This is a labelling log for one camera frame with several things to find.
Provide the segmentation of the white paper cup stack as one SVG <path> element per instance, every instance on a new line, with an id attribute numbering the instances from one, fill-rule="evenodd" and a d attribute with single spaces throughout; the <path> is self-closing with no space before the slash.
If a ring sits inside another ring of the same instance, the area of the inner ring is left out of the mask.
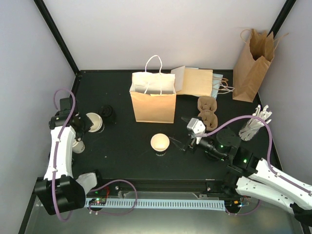
<path id="1" fill-rule="evenodd" d="M 105 126 L 102 117 L 96 113 L 87 113 L 87 117 L 91 120 L 92 126 L 88 130 L 90 133 L 101 133 L 103 132 Z"/>
<path id="2" fill-rule="evenodd" d="M 81 154 L 85 149 L 85 145 L 84 145 L 84 142 L 81 140 L 81 141 L 77 141 L 77 140 L 74 140 L 73 142 L 73 147 L 72 147 L 72 151 L 76 154 Z"/>

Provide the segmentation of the orange paper bag white handles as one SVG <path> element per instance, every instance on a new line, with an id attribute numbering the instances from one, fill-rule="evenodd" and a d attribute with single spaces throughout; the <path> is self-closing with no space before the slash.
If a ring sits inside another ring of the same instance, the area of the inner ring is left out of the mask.
<path id="1" fill-rule="evenodd" d="M 136 122 L 174 123 L 176 109 L 175 74 L 147 70 L 132 73 L 130 96 Z"/>

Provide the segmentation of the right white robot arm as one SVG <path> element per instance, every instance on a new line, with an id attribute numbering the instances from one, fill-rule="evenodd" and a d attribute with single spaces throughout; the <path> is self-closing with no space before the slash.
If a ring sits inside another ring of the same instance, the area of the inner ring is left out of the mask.
<path id="1" fill-rule="evenodd" d="M 258 157 L 241 146 L 238 137 L 228 125 L 241 119 L 255 119 L 263 123 L 269 136 L 267 157 Z M 312 225 L 312 187 L 271 165 L 273 137 L 269 125 L 259 117 L 243 115 L 228 120 L 210 133 L 200 117 L 182 117 L 187 123 L 189 139 L 182 151 L 200 148 L 208 159 L 226 164 L 226 177 L 221 189 L 224 195 L 251 196 L 273 204 L 294 215 L 294 218 Z"/>

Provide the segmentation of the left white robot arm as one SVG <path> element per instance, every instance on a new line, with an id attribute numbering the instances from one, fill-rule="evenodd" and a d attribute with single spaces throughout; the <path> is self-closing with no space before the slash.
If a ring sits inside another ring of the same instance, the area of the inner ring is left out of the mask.
<path id="1" fill-rule="evenodd" d="M 49 215 L 80 209 L 90 191 L 95 195 L 104 191 L 105 183 L 97 172 L 78 178 L 72 173 L 72 153 L 84 151 L 83 136 L 101 131 L 103 126 L 96 113 L 80 115 L 71 97 L 60 100 L 60 110 L 49 121 L 49 165 L 44 177 L 35 184 L 35 193 Z"/>

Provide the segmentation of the right black lid stack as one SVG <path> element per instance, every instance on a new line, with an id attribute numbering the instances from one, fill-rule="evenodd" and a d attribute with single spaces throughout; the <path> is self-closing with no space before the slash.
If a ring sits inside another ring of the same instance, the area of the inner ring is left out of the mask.
<path id="1" fill-rule="evenodd" d="M 219 158 L 215 157 L 214 155 L 212 155 L 208 151 L 205 151 L 205 156 L 210 161 L 219 161 Z"/>

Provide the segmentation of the black lid stack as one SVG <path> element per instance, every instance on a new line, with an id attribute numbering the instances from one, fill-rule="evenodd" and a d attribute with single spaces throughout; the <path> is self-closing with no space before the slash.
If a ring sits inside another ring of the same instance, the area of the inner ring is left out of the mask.
<path id="1" fill-rule="evenodd" d="M 215 157 L 214 155 L 212 155 L 208 151 L 205 151 L 205 156 L 210 161 L 219 161 L 219 158 Z"/>
<path id="2" fill-rule="evenodd" d="M 98 110 L 98 114 L 106 124 L 113 124 L 116 121 L 116 113 L 111 105 L 103 105 Z"/>

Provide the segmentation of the left black lid stack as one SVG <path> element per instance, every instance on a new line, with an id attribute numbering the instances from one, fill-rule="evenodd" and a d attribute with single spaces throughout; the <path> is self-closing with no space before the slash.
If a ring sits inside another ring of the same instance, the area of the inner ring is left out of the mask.
<path id="1" fill-rule="evenodd" d="M 103 105 L 98 110 L 98 114 L 106 124 L 113 124 L 116 121 L 116 113 L 111 105 Z"/>

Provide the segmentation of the tan flat paper bag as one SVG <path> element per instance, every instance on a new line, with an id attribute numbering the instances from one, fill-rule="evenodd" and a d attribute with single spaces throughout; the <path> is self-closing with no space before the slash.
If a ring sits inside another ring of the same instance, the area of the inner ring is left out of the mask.
<path id="1" fill-rule="evenodd" d="M 234 91 L 228 85 L 229 80 L 213 70 L 181 66 L 171 70 L 171 73 L 175 75 L 175 91 L 178 95 L 217 98 L 219 94 Z"/>

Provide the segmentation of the light blue flat paper bag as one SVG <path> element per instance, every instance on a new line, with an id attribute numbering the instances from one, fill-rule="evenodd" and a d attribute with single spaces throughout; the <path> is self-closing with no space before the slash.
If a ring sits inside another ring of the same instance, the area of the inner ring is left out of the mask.
<path id="1" fill-rule="evenodd" d="M 189 95 L 216 98 L 223 76 L 214 74 L 210 69 L 186 68 L 186 77 L 190 82 Z"/>

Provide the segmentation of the white stirrer bundle in cup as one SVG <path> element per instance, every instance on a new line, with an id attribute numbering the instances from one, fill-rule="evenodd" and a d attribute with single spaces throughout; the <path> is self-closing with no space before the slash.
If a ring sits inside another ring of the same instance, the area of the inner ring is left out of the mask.
<path id="1" fill-rule="evenodd" d="M 267 124 L 269 124 L 271 122 L 269 117 L 272 115 L 272 111 L 268 111 L 268 108 L 268 105 L 265 105 L 263 108 L 258 105 L 255 109 L 255 113 L 252 115 L 261 118 Z M 249 141 L 258 133 L 259 129 L 262 127 L 264 127 L 264 123 L 262 123 L 260 120 L 251 118 L 240 129 L 238 134 L 243 141 Z"/>

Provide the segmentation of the standing brown paper bag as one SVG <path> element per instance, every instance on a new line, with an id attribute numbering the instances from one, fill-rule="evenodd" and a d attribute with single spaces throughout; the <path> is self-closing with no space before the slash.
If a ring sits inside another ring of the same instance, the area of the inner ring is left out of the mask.
<path id="1" fill-rule="evenodd" d="M 274 59 L 277 46 L 287 34 L 275 39 L 273 33 L 247 30 L 250 35 L 233 69 L 233 99 L 253 102 Z"/>

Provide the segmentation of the left black frame post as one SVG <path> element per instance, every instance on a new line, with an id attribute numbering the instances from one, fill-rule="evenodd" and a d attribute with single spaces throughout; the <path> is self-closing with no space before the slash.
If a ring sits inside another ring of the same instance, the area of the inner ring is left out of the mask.
<path id="1" fill-rule="evenodd" d="M 76 65 L 73 56 L 71 55 L 57 25 L 55 24 L 46 4 L 43 0 L 34 0 L 39 12 L 41 13 L 44 21 L 46 22 L 48 28 L 50 29 L 53 37 L 55 38 L 59 48 L 61 49 L 63 55 L 65 56 L 68 64 L 70 65 L 73 73 L 76 75 L 79 73 L 78 66 Z"/>

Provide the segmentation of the black frame post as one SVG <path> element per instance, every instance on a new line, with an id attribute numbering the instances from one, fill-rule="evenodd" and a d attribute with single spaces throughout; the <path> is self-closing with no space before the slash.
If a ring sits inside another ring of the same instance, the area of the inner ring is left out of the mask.
<path id="1" fill-rule="evenodd" d="M 44 21 L 46 22 L 48 28 L 50 29 L 53 37 L 55 38 L 59 48 L 61 49 L 63 55 L 65 56 L 68 64 L 70 65 L 73 73 L 76 75 L 79 73 L 78 66 L 76 65 L 73 56 L 71 55 L 57 25 L 55 24 L 46 4 L 43 0 L 34 0 L 39 12 L 41 13 Z"/>
<path id="2" fill-rule="evenodd" d="M 286 20 L 288 14 L 292 10 L 295 3 L 296 3 L 296 0 L 286 0 L 285 1 L 282 9 L 280 10 L 276 20 L 274 21 L 274 23 L 273 23 L 273 25 L 272 25 L 272 27 L 271 27 L 271 29 L 267 35 L 269 35 L 270 33 L 273 33 L 273 37 L 275 38 L 275 36 L 277 35 L 278 31 L 282 27 L 284 21 Z"/>

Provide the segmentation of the right black frame post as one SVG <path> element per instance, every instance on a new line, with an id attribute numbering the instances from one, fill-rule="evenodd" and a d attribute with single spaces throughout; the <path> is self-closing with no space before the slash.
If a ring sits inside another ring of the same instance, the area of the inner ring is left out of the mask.
<path id="1" fill-rule="evenodd" d="M 296 0 L 286 0 L 285 1 L 282 9 L 280 10 L 276 20 L 274 21 L 274 23 L 273 23 L 273 25 L 272 25 L 272 27 L 271 27 L 271 29 L 267 35 L 269 35 L 270 33 L 273 33 L 273 37 L 275 38 L 275 36 L 277 35 L 278 31 L 282 27 L 284 21 L 286 20 L 288 14 L 292 10 L 295 3 L 296 3 Z"/>

